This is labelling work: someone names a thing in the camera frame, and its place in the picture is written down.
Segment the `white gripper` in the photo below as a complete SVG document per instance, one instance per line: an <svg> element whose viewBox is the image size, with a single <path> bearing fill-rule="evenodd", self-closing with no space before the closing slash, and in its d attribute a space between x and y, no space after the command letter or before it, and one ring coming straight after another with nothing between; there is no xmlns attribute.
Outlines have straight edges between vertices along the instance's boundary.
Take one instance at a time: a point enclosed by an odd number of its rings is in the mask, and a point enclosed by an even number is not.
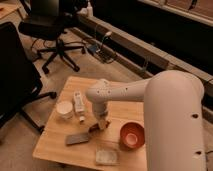
<svg viewBox="0 0 213 171"><path fill-rule="evenodd" d="M98 130L106 129L110 124L110 122L106 118L106 116L108 115L107 103L93 103L92 111L95 118L97 119L95 128Z"/></svg>

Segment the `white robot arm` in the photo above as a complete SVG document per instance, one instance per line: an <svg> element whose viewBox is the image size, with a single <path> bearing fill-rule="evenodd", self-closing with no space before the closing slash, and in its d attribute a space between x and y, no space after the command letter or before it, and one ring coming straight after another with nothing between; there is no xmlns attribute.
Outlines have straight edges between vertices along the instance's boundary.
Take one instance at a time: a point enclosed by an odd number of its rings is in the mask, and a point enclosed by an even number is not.
<svg viewBox="0 0 213 171"><path fill-rule="evenodd" d="M144 103L148 171L206 171L203 96L201 80L178 70L121 86L100 79L86 91L99 122L106 119L109 101Z"/></svg>

